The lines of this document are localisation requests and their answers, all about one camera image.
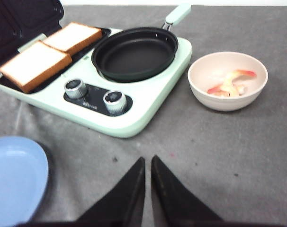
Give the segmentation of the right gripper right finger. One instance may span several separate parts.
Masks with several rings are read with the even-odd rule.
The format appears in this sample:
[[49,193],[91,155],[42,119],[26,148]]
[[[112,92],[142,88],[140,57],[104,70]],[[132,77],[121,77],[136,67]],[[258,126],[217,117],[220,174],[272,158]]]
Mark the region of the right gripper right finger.
[[151,178],[170,227],[279,227],[280,224],[225,221],[191,193],[154,155]]

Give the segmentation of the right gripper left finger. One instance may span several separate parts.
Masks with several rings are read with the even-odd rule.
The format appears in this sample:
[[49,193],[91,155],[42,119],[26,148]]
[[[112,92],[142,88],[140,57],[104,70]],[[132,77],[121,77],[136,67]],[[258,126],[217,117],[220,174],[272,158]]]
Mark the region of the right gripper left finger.
[[120,181],[76,221],[27,222],[21,227],[127,227],[145,191],[145,160],[140,157]]

